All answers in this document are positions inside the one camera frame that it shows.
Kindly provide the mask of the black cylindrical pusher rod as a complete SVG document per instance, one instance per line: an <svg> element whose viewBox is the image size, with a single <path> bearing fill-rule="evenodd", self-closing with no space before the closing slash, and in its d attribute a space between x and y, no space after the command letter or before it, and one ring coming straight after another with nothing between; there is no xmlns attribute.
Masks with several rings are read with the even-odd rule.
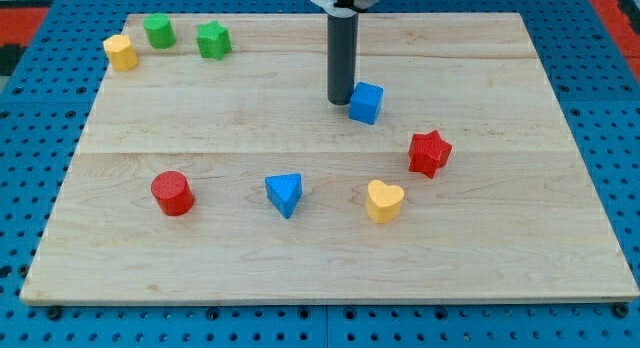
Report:
<svg viewBox="0 0 640 348"><path fill-rule="evenodd" d="M327 98L334 105L348 104L354 90L358 18L327 17Z"/></svg>

